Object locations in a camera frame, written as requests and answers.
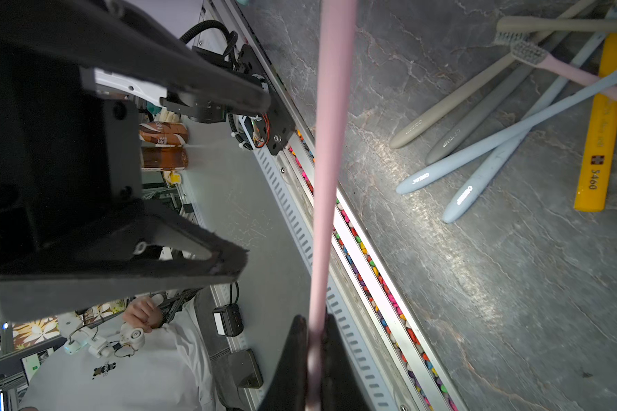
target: toothbrush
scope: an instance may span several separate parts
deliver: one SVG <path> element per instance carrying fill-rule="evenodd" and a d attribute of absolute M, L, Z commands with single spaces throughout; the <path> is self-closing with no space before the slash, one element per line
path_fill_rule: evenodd
<path fill-rule="evenodd" d="M 566 77 L 583 86 L 590 86 L 599 81 L 599 77 L 579 68 L 573 67 L 553 57 L 540 46 L 527 41 L 518 41 L 510 46 L 512 55 L 519 61 L 538 69 L 549 70 L 559 76 Z M 617 86 L 601 92 L 612 100 L 617 101 Z"/>
<path fill-rule="evenodd" d="M 568 32 L 617 33 L 617 21 L 560 18 L 539 18 L 531 16 L 506 16 L 496 23 L 499 32 L 530 33 L 540 30 L 567 30 Z"/>
<path fill-rule="evenodd" d="M 553 50 L 568 34 L 569 32 L 554 33 L 547 40 L 544 49 Z M 428 152 L 425 164 L 430 165 L 453 152 L 530 75 L 532 70 L 534 70 L 534 67 L 521 64 L 502 80 L 501 84 L 496 86 L 491 93 L 436 142 Z"/>
<path fill-rule="evenodd" d="M 570 95 L 557 103 L 535 113 L 534 115 L 519 121 L 512 126 L 501 130 L 491 136 L 478 141 L 475 144 L 471 144 L 467 148 L 460 150 L 443 160 L 439 160 L 434 164 L 427 166 L 425 169 L 418 171 L 417 173 L 404 179 L 395 189 L 398 194 L 408 194 L 417 189 L 423 188 L 428 184 L 431 184 L 450 173 L 451 171 L 458 169 L 469 161 L 472 161 L 485 152 L 498 147 L 500 144 L 512 139 L 520 132 L 529 130 L 533 126 L 550 119 L 551 117 L 559 114 L 560 112 L 567 110 L 569 107 L 580 103 L 584 99 L 599 93 L 601 90 L 607 89 L 617 84 L 617 70 L 608 77 L 600 79 L 598 82 L 587 86 L 574 95 Z"/>
<path fill-rule="evenodd" d="M 617 18 L 617 1 L 610 8 L 605 18 Z M 594 33 L 590 37 L 585 45 L 576 54 L 571 65 L 574 67 L 580 67 L 587 59 L 590 58 L 592 53 L 603 43 L 606 38 L 606 33 L 598 32 Z M 524 119 L 532 116 L 534 113 L 539 112 L 549 106 L 555 100 L 555 97 L 562 91 L 567 85 L 567 78 L 557 78 L 551 86 L 542 94 L 532 108 L 526 113 Z M 442 220 L 446 223 L 451 223 L 457 218 L 461 217 L 469 207 L 477 200 L 477 197 L 482 193 L 485 187 L 491 182 L 496 173 L 500 171 L 503 164 L 512 156 L 512 153 L 521 144 L 523 139 L 528 135 L 529 130 L 519 133 L 515 138 L 501 144 L 486 158 L 486 160 L 477 168 L 475 173 L 471 175 L 469 180 L 459 189 L 457 194 L 452 198 L 452 201 L 448 204 L 444 211 Z"/>
<path fill-rule="evenodd" d="M 596 0 L 579 0 L 579 2 L 560 14 L 558 18 L 572 18 L 573 16 L 583 12 L 595 2 Z M 532 40 L 535 43 L 539 43 L 551 33 L 552 32 L 536 33 Z M 451 112 L 455 107 L 457 107 L 457 105 L 468 99 L 471 94 L 475 93 L 480 87 L 489 82 L 489 80 L 496 77 L 496 75 L 498 75 L 501 71 L 509 67 L 512 62 L 514 62 L 514 57 L 512 57 L 511 54 L 507 54 L 491 66 L 487 67 L 484 71 L 480 72 L 477 76 L 461 85 L 457 90 L 453 91 L 439 103 L 436 103 L 428 109 L 428 111 L 425 111 L 407 127 L 403 128 L 391 139 L 389 146 L 392 149 L 399 149 L 403 145 L 410 143 L 413 139 L 430 128 L 434 123 Z"/>
<path fill-rule="evenodd" d="M 611 33 L 603 45 L 599 75 L 604 76 L 616 68 L 617 33 Z M 605 208 L 616 138 L 617 102 L 597 94 L 592 103 L 574 209 L 597 212 Z"/>

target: slotted metal channel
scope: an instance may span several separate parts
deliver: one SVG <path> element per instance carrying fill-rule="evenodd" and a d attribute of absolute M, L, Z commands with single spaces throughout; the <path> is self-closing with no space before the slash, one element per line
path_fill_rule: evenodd
<path fill-rule="evenodd" d="M 280 167 L 270 154 L 270 151 L 267 150 L 267 147 L 256 150 L 255 157 L 266 181 L 270 185 L 274 199 L 290 229 L 306 269 L 310 273 L 313 265 L 313 234 L 306 225 L 303 214 L 297 208 L 297 204 L 281 176 Z M 352 313 L 350 313 L 343 295 L 338 290 L 331 274 L 327 283 L 327 311 L 333 314 L 337 320 L 347 354 L 354 364 L 354 371 L 359 374 L 359 378 L 364 384 L 374 409 L 397 409 L 391 391 L 380 374 L 378 366 L 373 361 L 370 349 L 367 347 L 362 334 L 354 323 Z"/>
<path fill-rule="evenodd" d="M 305 144 L 305 139 L 301 141 L 297 135 L 291 138 L 289 147 L 292 147 L 292 154 L 297 158 L 296 161 L 291 160 L 290 163 L 299 167 L 299 170 L 294 174 L 302 176 L 301 179 L 305 180 L 306 184 L 310 184 L 314 177 L 313 155 L 311 153 L 313 150 L 311 150 L 309 144 Z M 304 193 L 306 192 L 308 192 L 309 197 L 312 197 L 311 190 L 304 190 Z M 395 362 L 396 366 L 405 375 L 413 375 L 418 383 L 414 392 L 421 394 L 423 398 L 420 402 L 423 402 L 430 410 L 445 411 L 458 410 L 459 408 L 465 410 L 465 405 L 459 407 L 457 404 L 458 401 L 461 402 L 459 394 L 456 390 L 451 389 L 453 387 L 452 382 L 447 374 L 442 372 L 443 368 L 437 367 L 439 365 L 438 359 L 426 343 L 422 330 L 410 321 L 413 318 L 409 314 L 406 304 L 398 294 L 395 285 L 392 284 L 392 279 L 388 277 L 386 268 L 377 253 L 374 252 L 373 244 L 356 220 L 340 190 L 337 191 L 337 201 L 340 209 L 335 208 L 334 227 L 336 233 L 340 234 L 339 241 L 342 241 L 342 245 L 335 245 L 334 247 L 346 266 L 354 270 L 358 268 L 349 278 L 355 287 L 359 285 L 365 287 L 369 296 L 363 296 L 363 300 L 370 300 L 370 304 L 381 314 L 381 316 L 377 316 L 373 312 L 371 317 L 373 320 L 383 322 L 385 332 L 382 334 L 387 336 L 391 343 L 390 346 L 387 344 L 386 347 L 391 352 L 397 353 L 396 358 L 402 358 L 402 362 Z M 347 221 L 342 217 L 340 210 L 346 212 L 349 217 Z M 356 234 L 352 234 L 351 229 L 354 229 Z M 359 242 L 355 240 L 355 235 L 360 237 Z M 367 245 L 365 253 L 362 252 L 363 248 L 360 247 L 360 244 Z M 370 255 L 371 259 L 365 259 L 364 254 Z M 359 274 L 361 277 L 357 279 L 355 274 Z M 383 286 L 387 286 L 388 291 L 385 291 Z M 393 300 L 389 299 L 387 293 L 394 296 Z M 401 308 L 407 319 L 406 324 L 403 324 L 405 321 L 398 315 L 393 302 Z M 436 384 L 437 378 L 441 379 L 441 386 Z"/>

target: light blue toothbrush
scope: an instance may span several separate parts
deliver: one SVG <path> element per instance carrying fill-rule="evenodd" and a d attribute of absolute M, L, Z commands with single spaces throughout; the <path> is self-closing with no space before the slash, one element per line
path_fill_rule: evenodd
<path fill-rule="evenodd" d="M 617 2 L 610 8 L 605 18 L 617 18 Z M 603 43 L 607 33 L 594 33 L 592 37 L 585 43 L 581 50 L 576 54 L 569 64 L 575 67 L 580 67 L 590 58 L 592 53 Z M 531 116 L 535 112 L 541 111 L 547 107 L 562 91 L 567 84 L 567 79 L 558 77 L 551 86 L 544 92 L 539 100 L 532 106 L 530 111 L 526 113 L 524 119 Z M 526 138 L 530 130 L 519 133 L 515 138 L 506 141 L 496 147 L 494 151 L 486 158 L 486 160 L 477 168 L 475 173 L 471 175 L 469 180 L 464 183 L 457 194 L 452 198 L 448 206 L 445 208 L 442 220 L 446 223 L 452 223 L 460 218 L 477 200 L 479 195 L 484 191 L 487 185 L 494 178 L 496 173 L 505 165 L 505 162 L 512 156 L 517 147 Z"/>
<path fill-rule="evenodd" d="M 492 134 L 491 136 L 478 141 L 475 144 L 468 146 L 467 148 L 458 151 L 443 160 L 439 160 L 434 164 L 427 166 L 425 169 L 409 176 L 402 181 L 395 192 L 398 194 L 408 194 L 417 189 L 423 188 L 426 185 L 435 182 L 439 178 L 446 174 L 458 169 L 469 161 L 477 159 L 495 147 L 505 143 L 506 141 L 514 138 L 520 132 L 526 132 L 551 117 L 559 114 L 562 111 L 567 110 L 569 107 L 580 103 L 584 99 L 587 99 L 594 94 L 599 93 L 601 90 L 607 89 L 617 84 L 617 70 L 607 77 L 600 79 L 598 82 L 587 86 L 574 95 L 558 101 L 557 103 L 533 114 L 532 116 L 519 121 L 512 126 Z"/>
<path fill-rule="evenodd" d="M 555 32 L 542 46 L 551 51 L 569 32 Z M 501 81 L 483 100 L 455 124 L 439 141 L 432 146 L 425 157 L 425 164 L 443 159 L 455 149 L 507 98 L 534 70 L 527 64 L 521 64 L 508 77 Z"/>

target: yellow object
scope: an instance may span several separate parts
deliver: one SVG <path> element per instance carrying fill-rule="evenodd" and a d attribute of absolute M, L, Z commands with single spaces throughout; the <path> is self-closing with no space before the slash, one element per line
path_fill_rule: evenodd
<path fill-rule="evenodd" d="M 601 55 L 599 77 L 617 70 L 617 33 L 606 37 Z M 580 167 L 574 208 L 597 212 L 605 208 L 610 167 L 617 138 L 617 102 L 602 94 L 594 96 L 583 164 Z"/>
<path fill-rule="evenodd" d="M 163 171 L 162 176 L 169 184 L 181 184 L 183 181 L 181 175 L 175 171 Z"/>

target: floral picture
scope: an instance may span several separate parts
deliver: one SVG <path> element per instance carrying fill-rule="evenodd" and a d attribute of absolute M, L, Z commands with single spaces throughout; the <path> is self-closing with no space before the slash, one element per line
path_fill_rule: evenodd
<path fill-rule="evenodd" d="M 16 350 L 30 347 L 60 334 L 57 328 L 57 317 L 16 324 L 13 327 L 13 332 Z"/>
<path fill-rule="evenodd" d="M 100 318 L 109 317 L 123 310 L 125 310 L 125 302 L 123 300 L 114 300 L 89 308 L 82 314 L 82 319 L 84 324 L 89 324 Z"/>

